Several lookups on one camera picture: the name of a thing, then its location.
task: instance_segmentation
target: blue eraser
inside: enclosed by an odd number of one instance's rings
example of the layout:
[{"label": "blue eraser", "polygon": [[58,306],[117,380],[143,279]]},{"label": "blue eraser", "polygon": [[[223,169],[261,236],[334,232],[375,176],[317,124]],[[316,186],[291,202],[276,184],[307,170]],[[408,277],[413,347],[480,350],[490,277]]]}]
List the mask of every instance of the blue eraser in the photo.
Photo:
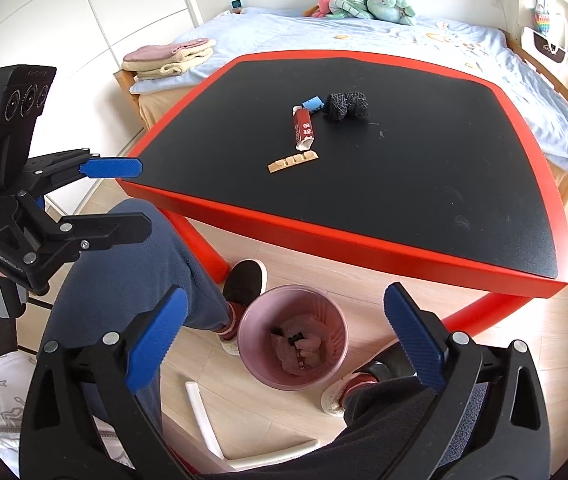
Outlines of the blue eraser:
[{"label": "blue eraser", "polygon": [[324,106],[324,103],[319,97],[315,96],[308,101],[304,101],[302,106],[310,112],[317,112],[322,106]]}]

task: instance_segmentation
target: colorful bag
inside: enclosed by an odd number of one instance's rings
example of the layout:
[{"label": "colorful bag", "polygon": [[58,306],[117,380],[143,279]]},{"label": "colorful bag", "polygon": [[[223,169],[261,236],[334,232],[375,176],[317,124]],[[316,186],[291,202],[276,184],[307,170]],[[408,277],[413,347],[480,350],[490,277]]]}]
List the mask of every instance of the colorful bag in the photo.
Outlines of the colorful bag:
[{"label": "colorful bag", "polygon": [[542,36],[546,36],[551,30],[551,15],[540,5],[538,5],[537,9],[535,9],[535,24]]}]

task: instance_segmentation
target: bed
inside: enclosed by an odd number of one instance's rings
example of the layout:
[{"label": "bed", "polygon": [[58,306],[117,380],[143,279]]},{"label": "bed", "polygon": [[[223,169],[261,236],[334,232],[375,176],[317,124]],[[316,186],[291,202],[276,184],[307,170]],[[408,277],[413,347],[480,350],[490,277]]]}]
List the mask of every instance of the bed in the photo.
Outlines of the bed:
[{"label": "bed", "polygon": [[182,76],[136,81],[134,72],[115,74],[147,128],[194,86],[243,54],[331,49],[410,57],[472,73],[499,85],[538,140],[562,202],[568,204],[568,90],[534,56],[506,40],[499,30],[444,19],[424,18],[417,26],[407,27],[355,18],[305,18],[296,10],[249,8],[244,14],[211,20],[175,41],[204,37],[217,41],[215,54]]}]

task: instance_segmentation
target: person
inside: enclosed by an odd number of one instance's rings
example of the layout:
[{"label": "person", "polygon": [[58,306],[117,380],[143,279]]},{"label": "person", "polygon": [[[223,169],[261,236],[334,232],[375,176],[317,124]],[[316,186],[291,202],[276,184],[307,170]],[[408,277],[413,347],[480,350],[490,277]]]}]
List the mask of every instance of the person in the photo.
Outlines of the person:
[{"label": "person", "polygon": [[[67,348],[94,344],[104,333],[121,332],[139,312],[151,310],[171,285],[189,300],[184,325],[218,334],[222,346],[238,354],[236,336],[242,314],[266,290],[267,273],[257,260],[239,262],[220,293],[173,226],[151,204],[126,200],[113,213],[143,212],[152,234],[142,244],[83,253],[59,291],[42,338]],[[18,473],[19,424],[35,359],[22,352],[0,358],[0,457]],[[84,395],[112,458],[126,463],[94,384]],[[383,350],[362,368],[332,384],[322,396],[326,413],[343,416],[347,427],[320,449],[288,462],[243,472],[202,474],[222,480],[378,478],[413,433],[435,393],[421,386],[399,344]],[[160,376],[138,392],[138,399],[161,431]],[[467,418],[477,416],[480,396]],[[461,424],[446,454],[459,457],[472,424]]]}]

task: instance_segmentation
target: red sock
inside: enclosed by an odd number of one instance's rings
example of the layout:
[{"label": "red sock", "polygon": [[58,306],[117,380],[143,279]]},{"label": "red sock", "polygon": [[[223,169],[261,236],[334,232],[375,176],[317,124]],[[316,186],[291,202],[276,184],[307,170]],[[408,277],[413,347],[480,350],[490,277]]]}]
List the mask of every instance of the red sock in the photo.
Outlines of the red sock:
[{"label": "red sock", "polygon": [[344,400],[350,394],[352,394],[357,388],[361,388],[368,384],[377,384],[378,380],[370,374],[359,373],[353,377],[349,383],[344,388],[344,393],[340,397],[340,406],[344,407]]},{"label": "red sock", "polygon": [[222,338],[224,341],[230,341],[237,335],[237,329],[240,326],[240,320],[246,311],[246,307],[239,304],[239,303],[228,303],[228,315],[231,318],[231,321],[228,322],[224,328],[220,330],[215,330],[215,332]]}]

